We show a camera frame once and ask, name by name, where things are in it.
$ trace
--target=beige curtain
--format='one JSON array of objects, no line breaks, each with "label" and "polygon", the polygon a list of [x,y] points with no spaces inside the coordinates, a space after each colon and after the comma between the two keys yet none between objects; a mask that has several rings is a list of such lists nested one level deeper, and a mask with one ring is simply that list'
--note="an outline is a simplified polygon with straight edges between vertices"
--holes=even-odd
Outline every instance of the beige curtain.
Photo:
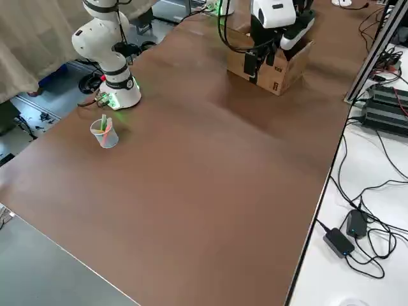
[{"label": "beige curtain", "polygon": [[[129,19],[157,0],[133,0],[120,9]],[[36,91],[38,81],[78,58],[71,35],[91,19],[81,0],[0,0],[0,103]]]}]

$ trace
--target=plastic cup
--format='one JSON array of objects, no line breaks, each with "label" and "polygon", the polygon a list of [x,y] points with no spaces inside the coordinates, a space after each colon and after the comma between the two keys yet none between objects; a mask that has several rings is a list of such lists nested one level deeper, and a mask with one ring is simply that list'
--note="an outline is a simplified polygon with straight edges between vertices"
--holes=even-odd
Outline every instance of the plastic cup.
[{"label": "plastic cup", "polygon": [[102,119],[99,119],[92,123],[90,131],[96,137],[101,147],[105,149],[113,148],[119,141],[119,137],[113,128],[113,124],[106,131],[100,133],[101,121]]}]

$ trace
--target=black power adapter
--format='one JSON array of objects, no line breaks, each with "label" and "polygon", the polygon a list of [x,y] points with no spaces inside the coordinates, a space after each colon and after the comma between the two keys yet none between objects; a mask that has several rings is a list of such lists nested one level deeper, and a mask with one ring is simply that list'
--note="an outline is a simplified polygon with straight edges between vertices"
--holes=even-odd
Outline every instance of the black power adapter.
[{"label": "black power adapter", "polygon": [[367,234],[367,214],[361,210],[353,209],[347,217],[347,235],[361,239]]},{"label": "black power adapter", "polygon": [[354,245],[342,234],[338,228],[329,229],[322,222],[316,219],[316,221],[326,231],[326,235],[323,237],[324,242],[333,250],[339,258],[345,258],[354,251]]}]

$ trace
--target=brown tabletop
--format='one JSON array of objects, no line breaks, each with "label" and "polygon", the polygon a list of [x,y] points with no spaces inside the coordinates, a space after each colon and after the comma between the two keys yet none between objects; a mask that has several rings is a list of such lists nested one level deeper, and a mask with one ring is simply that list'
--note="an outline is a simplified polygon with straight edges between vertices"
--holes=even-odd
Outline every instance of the brown tabletop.
[{"label": "brown tabletop", "polygon": [[[314,8],[283,96],[228,73],[215,19],[194,16],[136,60],[139,105],[77,108],[0,169],[0,202],[143,306],[282,305],[374,10]],[[102,112],[113,149],[89,132]]]}]

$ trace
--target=red cable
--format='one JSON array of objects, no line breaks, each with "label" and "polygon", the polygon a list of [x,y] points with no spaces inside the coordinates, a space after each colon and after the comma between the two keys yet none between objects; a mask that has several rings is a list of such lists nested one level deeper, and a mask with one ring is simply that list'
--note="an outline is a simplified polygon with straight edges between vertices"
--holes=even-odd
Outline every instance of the red cable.
[{"label": "red cable", "polygon": [[397,97],[398,104],[400,105],[401,111],[403,111],[405,116],[408,117],[408,112],[402,107],[400,97],[398,97],[398,94],[397,94],[397,90],[394,87],[393,87],[393,89],[394,89],[394,92],[395,92],[395,96]]}]

